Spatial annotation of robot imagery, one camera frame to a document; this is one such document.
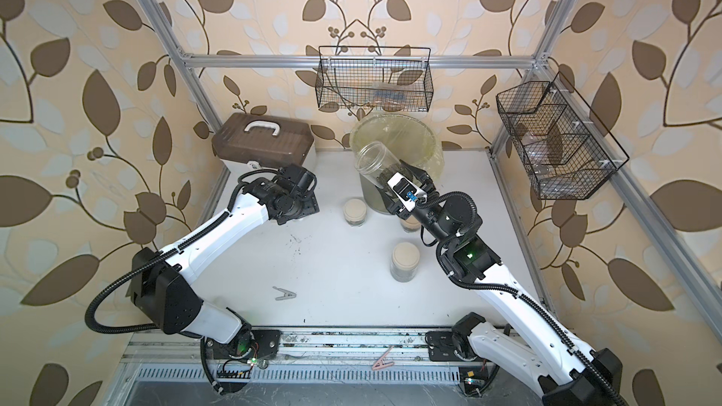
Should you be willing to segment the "clear jar with tea leaves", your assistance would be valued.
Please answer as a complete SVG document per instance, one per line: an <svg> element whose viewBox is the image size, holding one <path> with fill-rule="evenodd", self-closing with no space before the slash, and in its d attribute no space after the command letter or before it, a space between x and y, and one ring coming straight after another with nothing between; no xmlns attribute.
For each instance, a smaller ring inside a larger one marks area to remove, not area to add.
<svg viewBox="0 0 722 406"><path fill-rule="evenodd" d="M357 152L355 168L380 190L387 190L388 182L396 174L408 179L412 178L411 172L380 141L373 141Z"/></svg>

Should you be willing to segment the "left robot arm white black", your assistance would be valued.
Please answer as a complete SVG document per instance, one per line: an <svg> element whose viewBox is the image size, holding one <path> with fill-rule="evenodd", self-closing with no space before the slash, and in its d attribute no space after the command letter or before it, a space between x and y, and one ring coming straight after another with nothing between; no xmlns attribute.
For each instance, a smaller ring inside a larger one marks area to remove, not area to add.
<svg viewBox="0 0 722 406"><path fill-rule="evenodd" d="M282 226L317 214L316 176L300 165L261 168L242 174L219 214L173 244L133 256L131 271L104 288L88 305L85 323L103 335L160 330L221 345L233 359L252 360L259 345L252 326L239 313L201 299L194 283L235 242L268 222ZM96 313L102 302L129 285L133 305L149 318L145 324L110 326Z"/></svg>

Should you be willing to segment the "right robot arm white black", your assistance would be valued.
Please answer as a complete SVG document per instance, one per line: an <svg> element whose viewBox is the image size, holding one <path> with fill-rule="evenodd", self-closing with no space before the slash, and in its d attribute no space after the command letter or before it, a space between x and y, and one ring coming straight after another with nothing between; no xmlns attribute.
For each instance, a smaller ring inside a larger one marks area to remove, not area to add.
<svg viewBox="0 0 722 406"><path fill-rule="evenodd" d="M545 405L624 405L622 362L593 349L535 300L501 257L479 236L482 224L470 195L441 195L423 170L399 163L379 178L387 210L415 217L434 240L437 263L456 287L474 291L507 321L514 339L476 313L456 324L455 351L488 359L531 389Z"/></svg>

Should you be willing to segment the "jar with beige lid back-right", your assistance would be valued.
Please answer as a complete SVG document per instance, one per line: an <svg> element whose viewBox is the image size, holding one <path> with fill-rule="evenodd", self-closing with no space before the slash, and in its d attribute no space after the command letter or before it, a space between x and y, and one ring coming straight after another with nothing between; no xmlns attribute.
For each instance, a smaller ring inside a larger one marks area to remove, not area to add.
<svg viewBox="0 0 722 406"><path fill-rule="evenodd" d="M409 233L418 232L422 228L421 223L414 216L402 219L400 224L402 225L403 230Z"/></svg>

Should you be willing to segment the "jar with beige lid back-left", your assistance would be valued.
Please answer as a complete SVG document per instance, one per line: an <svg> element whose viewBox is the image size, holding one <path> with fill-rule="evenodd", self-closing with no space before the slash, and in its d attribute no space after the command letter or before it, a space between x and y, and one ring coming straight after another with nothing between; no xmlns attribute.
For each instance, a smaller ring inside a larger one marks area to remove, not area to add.
<svg viewBox="0 0 722 406"><path fill-rule="evenodd" d="M366 221L367 213L366 203L359 198L351 198L343 206L344 219L350 226L362 226Z"/></svg>

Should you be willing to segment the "brown lidded storage box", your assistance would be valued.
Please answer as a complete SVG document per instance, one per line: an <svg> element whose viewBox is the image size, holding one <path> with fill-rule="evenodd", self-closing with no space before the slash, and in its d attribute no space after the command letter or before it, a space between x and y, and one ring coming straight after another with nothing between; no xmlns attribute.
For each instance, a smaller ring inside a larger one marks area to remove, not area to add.
<svg viewBox="0 0 722 406"><path fill-rule="evenodd" d="M235 113L212 138L212 149L232 174L254 169L317 165L315 138L303 121Z"/></svg>

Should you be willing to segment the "jar with beige lid front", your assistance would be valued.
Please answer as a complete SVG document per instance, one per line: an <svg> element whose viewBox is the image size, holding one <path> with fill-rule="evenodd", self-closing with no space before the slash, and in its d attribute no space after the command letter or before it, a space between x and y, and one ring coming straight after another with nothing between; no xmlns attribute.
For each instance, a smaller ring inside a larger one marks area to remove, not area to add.
<svg viewBox="0 0 722 406"><path fill-rule="evenodd" d="M392 252L390 272L398 282L411 281L419 268L420 251L411 242L400 242Z"/></svg>

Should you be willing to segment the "grey clip on table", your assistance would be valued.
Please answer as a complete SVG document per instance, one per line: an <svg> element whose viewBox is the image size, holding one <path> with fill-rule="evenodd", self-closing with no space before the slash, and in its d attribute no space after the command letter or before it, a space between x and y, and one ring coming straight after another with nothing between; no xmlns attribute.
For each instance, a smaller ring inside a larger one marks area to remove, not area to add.
<svg viewBox="0 0 722 406"><path fill-rule="evenodd" d="M288 289L283 289L276 286L274 286L273 289L278 292L278 297L276 297L277 301L293 300L297 297L297 294L295 292L289 291Z"/></svg>

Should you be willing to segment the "plastic bag in right basket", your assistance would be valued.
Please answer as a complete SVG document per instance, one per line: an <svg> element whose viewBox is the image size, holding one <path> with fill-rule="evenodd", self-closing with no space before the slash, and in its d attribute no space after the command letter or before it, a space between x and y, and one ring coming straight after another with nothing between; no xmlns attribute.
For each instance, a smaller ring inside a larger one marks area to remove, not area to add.
<svg viewBox="0 0 722 406"><path fill-rule="evenodd" d="M542 199L580 199L588 195L599 175L585 144L536 142L524 147L524 162Z"/></svg>

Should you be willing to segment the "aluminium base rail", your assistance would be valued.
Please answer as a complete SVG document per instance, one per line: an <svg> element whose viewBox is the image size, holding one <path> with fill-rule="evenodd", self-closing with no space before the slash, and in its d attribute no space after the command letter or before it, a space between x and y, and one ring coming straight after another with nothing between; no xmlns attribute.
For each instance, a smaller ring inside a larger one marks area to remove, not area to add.
<svg viewBox="0 0 722 406"><path fill-rule="evenodd" d="M221 346L143 334L131 339L122 363L143 381L338 383L339 385L480 386L496 364L458 357L445 328L280 328L256 330L259 355L233 359ZM372 371L389 347L395 365Z"/></svg>

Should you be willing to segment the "pink clip on rail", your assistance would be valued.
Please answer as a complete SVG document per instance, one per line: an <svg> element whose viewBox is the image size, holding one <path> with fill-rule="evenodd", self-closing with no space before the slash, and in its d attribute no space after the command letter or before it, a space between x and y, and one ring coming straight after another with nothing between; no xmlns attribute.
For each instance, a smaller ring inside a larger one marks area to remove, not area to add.
<svg viewBox="0 0 722 406"><path fill-rule="evenodd" d="M385 350L385 352L372 364L372 371L386 370L387 368L391 368L395 365L394 361L388 359L393 349L393 346L389 346Z"/></svg>

